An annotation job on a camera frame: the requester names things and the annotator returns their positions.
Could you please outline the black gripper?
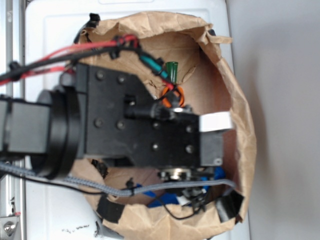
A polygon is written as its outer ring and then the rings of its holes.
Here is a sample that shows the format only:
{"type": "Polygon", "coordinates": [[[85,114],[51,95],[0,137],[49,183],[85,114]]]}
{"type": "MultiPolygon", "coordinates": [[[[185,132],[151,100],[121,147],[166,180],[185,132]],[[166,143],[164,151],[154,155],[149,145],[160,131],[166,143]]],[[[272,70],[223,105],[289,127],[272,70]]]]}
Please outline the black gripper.
{"type": "Polygon", "coordinates": [[[175,113],[134,74],[77,64],[81,135],[77,158],[114,167],[221,166],[231,113],[175,113]]]}

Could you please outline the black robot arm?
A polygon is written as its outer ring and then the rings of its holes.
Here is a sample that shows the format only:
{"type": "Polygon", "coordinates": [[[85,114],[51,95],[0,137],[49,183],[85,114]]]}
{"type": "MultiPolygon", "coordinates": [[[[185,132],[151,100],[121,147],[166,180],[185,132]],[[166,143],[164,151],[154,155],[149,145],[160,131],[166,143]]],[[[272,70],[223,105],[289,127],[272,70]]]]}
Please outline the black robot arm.
{"type": "Polygon", "coordinates": [[[133,74],[77,64],[36,102],[0,99],[0,157],[31,158],[37,175],[61,179],[75,160],[117,168],[183,168],[222,164],[228,111],[197,115],[165,107],[133,74]]]}

